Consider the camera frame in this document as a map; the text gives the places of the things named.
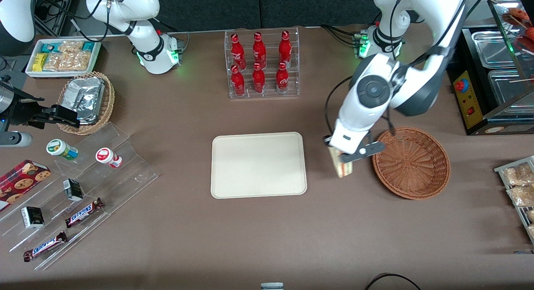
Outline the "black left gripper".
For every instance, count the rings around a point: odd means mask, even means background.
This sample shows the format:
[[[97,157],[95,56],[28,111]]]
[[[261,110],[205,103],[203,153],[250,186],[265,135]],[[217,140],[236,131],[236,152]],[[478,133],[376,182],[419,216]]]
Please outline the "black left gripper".
[[[323,136],[323,142],[325,146],[332,147],[331,144],[332,135]],[[351,163],[357,159],[364,159],[372,155],[381,153],[385,150],[385,144],[381,141],[375,141],[368,144],[360,144],[353,155],[341,153],[339,158],[342,163]]]

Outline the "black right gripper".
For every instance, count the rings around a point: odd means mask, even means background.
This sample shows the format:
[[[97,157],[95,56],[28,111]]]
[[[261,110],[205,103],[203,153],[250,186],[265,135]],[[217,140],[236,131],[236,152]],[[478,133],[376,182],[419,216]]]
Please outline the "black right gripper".
[[[1,84],[1,126],[24,125],[45,129],[45,124],[63,124],[79,128],[78,113],[59,104],[44,108],[38,102],[42,97],[34,97],[8,83]]]

